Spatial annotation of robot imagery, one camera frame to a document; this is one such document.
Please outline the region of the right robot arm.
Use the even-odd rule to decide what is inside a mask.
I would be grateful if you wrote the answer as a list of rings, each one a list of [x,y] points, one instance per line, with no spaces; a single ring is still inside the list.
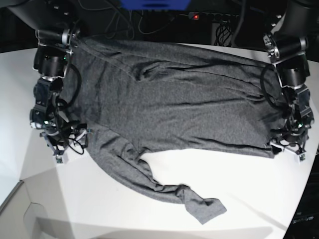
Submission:
[[[65,163],[67,149],[88,146],[87,125],[66,115],[82,85],[72,64],[80,33],[76,8],[69,0],[4,0],[1,6],[35,31],[38,47],[33,69],[40,77],[33,88],[30,125],[40,131],[56,163]]]

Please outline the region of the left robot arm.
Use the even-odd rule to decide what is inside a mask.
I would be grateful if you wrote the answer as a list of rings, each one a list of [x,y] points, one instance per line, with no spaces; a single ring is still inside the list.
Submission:
[[[264,34],[263,40],[271,63],[260,77],[262,92],[268,104],[283,113],[285,124],[274,129],[270,145],[294,154],[299,162],[306,158],[308,131],[315,122],[310,107],[310,91],[305,85],[310,76],[306,57],[307,35],[319,16],[317,0],[290,0],[279,29]],[[265,87],[265,74],[272,69],[279,81],[285,103],[278,105],[270,99]]]

